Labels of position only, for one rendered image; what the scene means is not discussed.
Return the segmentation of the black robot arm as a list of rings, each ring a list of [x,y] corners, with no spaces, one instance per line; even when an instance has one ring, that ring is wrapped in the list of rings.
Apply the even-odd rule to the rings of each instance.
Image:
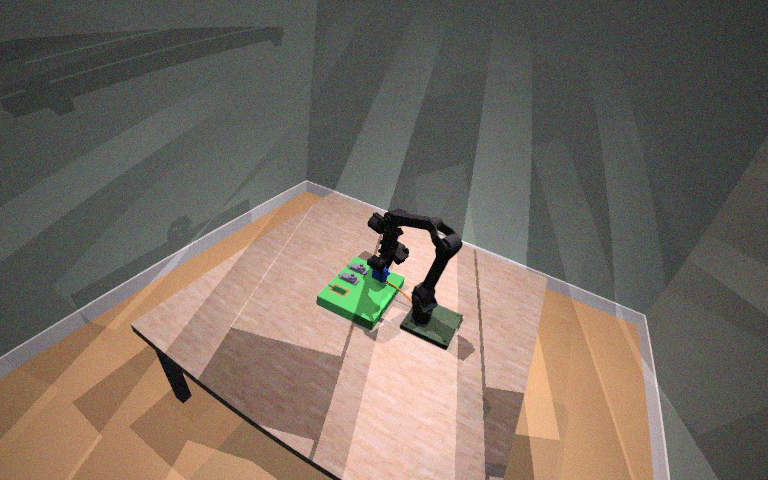
[[[395,209],[381,216],[378,212],[368,221],[368,226],[378,234],[383,233],[383,241],[388,244],[395,244],[398,236],[404,232],[400,226],[428,230],[432,243],[435,245],[436,258],[425,278],[425,280],[414,287],[411,293],[413,313],[411,322],[420,327],[426,327],[431,320],[433,308],[438,305],[435,294],[435,288],[443,274],[448,261],[462,248],[462,241],[456,232],[447,226],[439,217],[428,217],[409,214],[405,210]],[[438,230],[447,235],[440,238]],[[389,250],[386,257],[390,258],[395,264],[400,265],[409,256],[408,248],[399,248]]]

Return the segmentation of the light green flat panel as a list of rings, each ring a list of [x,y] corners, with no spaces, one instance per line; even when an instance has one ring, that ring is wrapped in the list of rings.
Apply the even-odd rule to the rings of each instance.
[[[354,257],[317,295],[317,305],[372,331],[399,293],[387,282],[372,278],[372,271],[367,261]],[[387,281],[401,290],[405,277],[388,272]]]

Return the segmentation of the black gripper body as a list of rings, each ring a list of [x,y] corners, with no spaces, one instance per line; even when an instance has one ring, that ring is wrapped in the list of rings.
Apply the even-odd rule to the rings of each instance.
[[[379,257],[376,255],[373,255],[367,260],[367,265],[374,268],[377,271],[381,271],[385,267],[388,259],[386,255],[390,249],[394,250],[396,246],[399,246],[399,248],[402,248],[402,249],[406,248],[404,244],[398,241],[395,244],[388,244],[388,243],[385,243],[382,239],[379,243],[381,244],[381,248],[378,250],[378,252],[381,253]]]

